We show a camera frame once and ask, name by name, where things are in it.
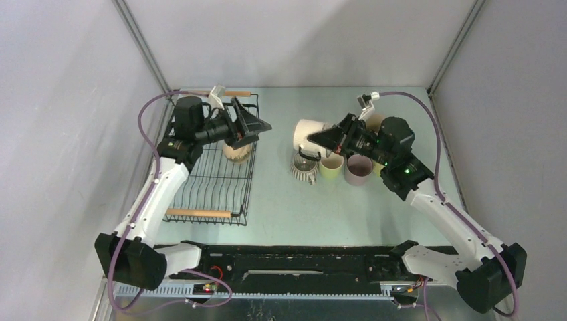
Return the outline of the light green cup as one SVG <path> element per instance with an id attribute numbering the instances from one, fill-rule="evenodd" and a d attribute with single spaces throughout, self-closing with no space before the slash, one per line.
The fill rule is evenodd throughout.
<path id="1" fill-rule="evenodd" d="M 342 171 L 344 165 L 344 157 L 332 154 L 328 158 L 322 158 L 319 161 L 319 172 L 324 179 L 336 179 Z"/>

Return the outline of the white ribbed mug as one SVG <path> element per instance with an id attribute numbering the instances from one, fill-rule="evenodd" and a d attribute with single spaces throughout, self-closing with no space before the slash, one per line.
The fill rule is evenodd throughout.
<path id="1" fill-rule="evenodd" d="M 292 158 L 290 171 L 295 179 L 315 185 L 318 175 L 318 161 L 304 158 L 297 152 Z"/>

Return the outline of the mauve cup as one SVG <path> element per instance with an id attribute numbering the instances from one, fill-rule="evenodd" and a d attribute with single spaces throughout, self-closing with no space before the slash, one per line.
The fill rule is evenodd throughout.
<path id="1" fill-rule="evenodd" d="M 369 180 L 373 173 L 374 164 L 368 157 L 352 155 L 346 161 L 344 178 L 346 182 L 353 186 L 361 186 Z"/>

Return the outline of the seashell coral print mug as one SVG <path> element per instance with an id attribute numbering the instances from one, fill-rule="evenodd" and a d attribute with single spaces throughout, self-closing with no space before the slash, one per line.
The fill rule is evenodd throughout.
<path id="1" fill-rule="evenodd" d="M 378 133 L 383 120 L 386 118 L 385 115 L 374 113 L 366 121 L 366 129 L 375 133 Z"/>

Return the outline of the yellow-green cup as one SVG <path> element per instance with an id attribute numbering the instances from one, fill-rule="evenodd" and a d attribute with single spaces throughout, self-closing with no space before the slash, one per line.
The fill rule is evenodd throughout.
<path id="1" fill-rule="evenodd" d="M 381 170 L 384 168 L 383 164 L 380 164 L 376 161 L 373 162 L 373 173 L 377 176 L 380 176 Z"/>

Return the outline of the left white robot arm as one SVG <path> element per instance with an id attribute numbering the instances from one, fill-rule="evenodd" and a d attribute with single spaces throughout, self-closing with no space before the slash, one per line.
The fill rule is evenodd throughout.
<path id="1" fill-rule="evenodd" d="M 246 147 L 272 129 L 238 98 L 215 106 L 196 96 L 176 101 L 168 132 L 153 148 L 150 174 L 133 206 L 111 233 L 100 233 L 94 249 L 107 278 L 155 290 L 171 274 L 187 270 L 204 278 L 211 260 L 197 245 L 180 243 L 156 249 L 158 230 L 175 194 L 188 179 L 205 146 L 224 142 Z"/>

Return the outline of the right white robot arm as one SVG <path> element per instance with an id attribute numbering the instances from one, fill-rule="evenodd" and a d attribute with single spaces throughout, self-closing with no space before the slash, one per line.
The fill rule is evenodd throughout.
<path id="1" fill-rule="evenodd" d="M 435 174 L 411 152 L 415 133 L 405 120 L 387 117 L 374 132 L 348 114 L 338 124 L 307 134 L 306 140 L 334 154 L 380 163 L 384 185 L 423 214 L 456 251 L 447 255 L 406 241 L 388 263 L 393 277 L 405 280 L 416 274 L 443 282 L 482 314 L 516 296 L 526 268 L 525 249 L 518 243 L 506 245 L 450 202 Z"/>

